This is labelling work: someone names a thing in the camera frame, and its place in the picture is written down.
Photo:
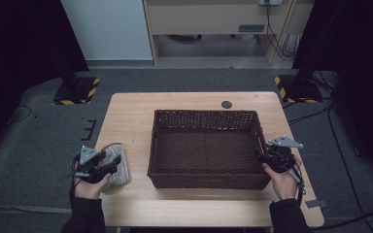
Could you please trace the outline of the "white striped cloth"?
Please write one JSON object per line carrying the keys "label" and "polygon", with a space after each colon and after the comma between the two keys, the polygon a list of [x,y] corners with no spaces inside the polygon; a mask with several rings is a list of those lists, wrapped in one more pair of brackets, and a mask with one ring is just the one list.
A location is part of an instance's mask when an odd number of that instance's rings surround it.
{"label": "white striped cloth", "polygon": [[120,163],[117,166],[117,171],[109,178],[107,187],[111,185],[123,185],[128,183],[130,178],[123,145],[121,143],[113,143],[104,147],[102,151],[106,152],[106,155],[105,158],[100,162],[101,165],[107,165],[115,158],[120,156]]}

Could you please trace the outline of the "white panel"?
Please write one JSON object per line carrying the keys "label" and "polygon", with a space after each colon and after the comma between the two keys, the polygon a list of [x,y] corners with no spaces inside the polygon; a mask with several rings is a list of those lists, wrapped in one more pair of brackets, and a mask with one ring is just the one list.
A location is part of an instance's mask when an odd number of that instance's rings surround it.
{"label": "white panel", "polygon": [[152,60],[143,0],[61,0],[86,60]]}

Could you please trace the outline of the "person's left hand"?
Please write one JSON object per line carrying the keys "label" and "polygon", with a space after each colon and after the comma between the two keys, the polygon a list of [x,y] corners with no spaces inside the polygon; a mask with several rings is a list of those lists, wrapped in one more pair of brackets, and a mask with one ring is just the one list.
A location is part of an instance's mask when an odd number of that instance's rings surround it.
{"label": "person's left hand", "polygon": [[77,198],[98,200],[101,191],[108,184],[111,174],[107,174],[98,183],[87,183],[78,177],[74,178],[74,196]]}

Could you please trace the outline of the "black yellow striped stand base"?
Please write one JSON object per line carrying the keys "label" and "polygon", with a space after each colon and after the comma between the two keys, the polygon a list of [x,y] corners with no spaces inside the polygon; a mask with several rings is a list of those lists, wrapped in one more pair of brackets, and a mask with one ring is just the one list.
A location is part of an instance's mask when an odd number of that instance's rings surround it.
{"label": "black yellow striped stand base", "polygon": [[72,83],[63,81],[53,97],[53,104],[88,104],[95,94],[99,82],[100,79],[95,77],[75,78]]}
{"label": "black yellow striped stand base", "polygon": [[317,85],[296,75],[279,75],[274,78],[282,100],[286,103],[320,103],[322,94]]}

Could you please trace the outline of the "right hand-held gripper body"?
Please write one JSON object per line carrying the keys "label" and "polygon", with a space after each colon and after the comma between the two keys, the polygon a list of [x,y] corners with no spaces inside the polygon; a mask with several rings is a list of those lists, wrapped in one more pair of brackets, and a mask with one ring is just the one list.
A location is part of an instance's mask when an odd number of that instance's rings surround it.
{"label": "right hand-held gripper body", "polygon": [[284,173],[295,165],[295,158],[291,149],[303,149],[304,145],[287,136],[281,136],[268,141],[271,156],[267,155],[267,164],[276,173]]}

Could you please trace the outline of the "black curtain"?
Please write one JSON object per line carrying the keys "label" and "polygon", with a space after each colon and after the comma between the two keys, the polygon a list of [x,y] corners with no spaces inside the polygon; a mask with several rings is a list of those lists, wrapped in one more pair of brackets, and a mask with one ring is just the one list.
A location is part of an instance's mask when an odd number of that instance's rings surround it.
{"label": "black curtain", "polygon": [[61,0],[0,0],[0,133],[29,87],[87,69]]}
{"label": "black curtain", "polygon": [[333,98],[358,154],[373,159],[373,0],[315,0],[293,67],[337,75]]}

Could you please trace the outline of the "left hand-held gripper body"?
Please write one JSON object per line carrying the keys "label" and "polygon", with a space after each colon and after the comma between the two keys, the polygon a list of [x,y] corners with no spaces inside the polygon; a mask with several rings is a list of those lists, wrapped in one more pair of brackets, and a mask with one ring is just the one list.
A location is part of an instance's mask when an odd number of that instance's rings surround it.
{"label": "left hand-held gripper body", "polygon": [[78,166],[72,174],[87,183],[100,182],[108,173],[103,169],[104,165],[100,166],[102,160],[97,160],[99,152],[100,150],[82,146],[81,151],[74,157],[73,163],[78,163]]}

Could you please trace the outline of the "wooden cabinet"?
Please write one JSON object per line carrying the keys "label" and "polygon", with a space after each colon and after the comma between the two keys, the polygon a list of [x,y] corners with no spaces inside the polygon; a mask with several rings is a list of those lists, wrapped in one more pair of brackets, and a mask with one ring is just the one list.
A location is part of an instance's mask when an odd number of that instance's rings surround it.
{"label": "wooden cabinet", "polygon": [[280,56],[287,35],[303,33],[316,0],[143,0],[153,58],[163,35],[253,34],[269,64]]}

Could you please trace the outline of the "person's right hand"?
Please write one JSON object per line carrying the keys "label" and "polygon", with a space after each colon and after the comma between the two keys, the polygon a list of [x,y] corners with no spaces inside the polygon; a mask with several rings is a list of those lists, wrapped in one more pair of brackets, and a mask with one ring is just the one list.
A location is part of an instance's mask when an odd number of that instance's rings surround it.
{"label": "person's right hand", "polygon": [[273,189],[279,200],[295,199],[297,193],[297,182],[289,173],[276,173],[271,167],[263,163],[265,173],[270,177]]}

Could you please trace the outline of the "brown woven basket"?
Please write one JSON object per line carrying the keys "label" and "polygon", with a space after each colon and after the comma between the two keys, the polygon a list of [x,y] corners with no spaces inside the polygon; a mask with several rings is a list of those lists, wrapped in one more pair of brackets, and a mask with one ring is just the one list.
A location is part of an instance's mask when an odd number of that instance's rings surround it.
{"label": "brown woven basket", "polygon": [[148,176],[156,188],[262,190],[265,151],[255,111],[156,110]]}

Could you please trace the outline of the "grey tape strip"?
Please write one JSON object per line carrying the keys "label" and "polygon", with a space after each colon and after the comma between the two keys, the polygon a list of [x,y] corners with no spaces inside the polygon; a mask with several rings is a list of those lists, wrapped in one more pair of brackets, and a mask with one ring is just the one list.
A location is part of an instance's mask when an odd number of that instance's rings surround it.
{"label": "grey tape strip", "polygon": [[328,206],[327,202],[325,200],[308,200],[305,202],[308,209],[312,208],[325,208]]}

